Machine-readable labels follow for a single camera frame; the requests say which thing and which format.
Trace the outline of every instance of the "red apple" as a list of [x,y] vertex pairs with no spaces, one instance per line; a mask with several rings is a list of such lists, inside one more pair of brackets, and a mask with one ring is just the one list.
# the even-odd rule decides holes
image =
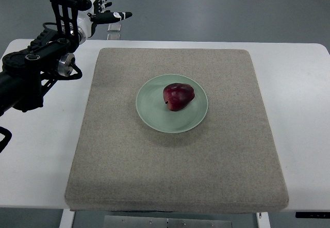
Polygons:
[[194,99],[194,89],[189,84],[174,83],[163,90],[164,101],[171,111],[179,111]]

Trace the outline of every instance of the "white table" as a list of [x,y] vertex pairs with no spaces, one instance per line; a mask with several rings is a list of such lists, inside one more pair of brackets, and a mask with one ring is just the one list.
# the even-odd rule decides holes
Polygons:
[[[24,49],[30,41],[11,42],[5,54]],[[0,207],[68,208],[64,192],[95,62],[104,47],[249,51],[289,192],[285,210],[330,210],[330,55],[325,47],[100,40],[88,40],[75,52],[82,79],[57,82],[43,108],[27,113],[10,109],[0,117],[0,126],[13,133],[0,153]]]

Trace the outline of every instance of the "ceramic plate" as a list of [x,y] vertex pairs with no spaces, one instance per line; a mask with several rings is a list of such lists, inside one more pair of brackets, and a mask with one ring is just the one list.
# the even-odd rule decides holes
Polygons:
[[[189,84],[195,98],[182,110],[168,110],[163,89],[172,83]],[[150,79],[140,89],[136,109],[141,119],[151,128],[164,133],[182,133],[196,127],[205,117],[208,108],[203,88],[194,80],[176,74],[160,75]]]

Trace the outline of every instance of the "table leg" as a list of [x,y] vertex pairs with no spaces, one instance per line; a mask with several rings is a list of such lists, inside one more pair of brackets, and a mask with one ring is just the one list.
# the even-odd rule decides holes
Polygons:
[[75,214],[74,211],[70,211],[70,209],[64,209],[59,228],[71,228],[74,214]]
[[256,213],[258,228],[270,228],[268,213]]

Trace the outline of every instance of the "robotic arm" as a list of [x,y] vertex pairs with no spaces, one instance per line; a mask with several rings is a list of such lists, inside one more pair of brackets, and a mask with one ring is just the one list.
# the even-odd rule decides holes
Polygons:
[[[131,12],[110,12],[109,0],[50,0],[56,23],[44,23],[40,33],[26,48],[3,57],[0,72],[0,116],[9,108],[27,112],[43,106],[43,97],[58,80],[82,77],[74,52],[86,38],[93,36],[98,24],[115,23],[132,16]],[[47,25],[56,25],[57,31]],[[0,127],[5,138],[11,133]]]

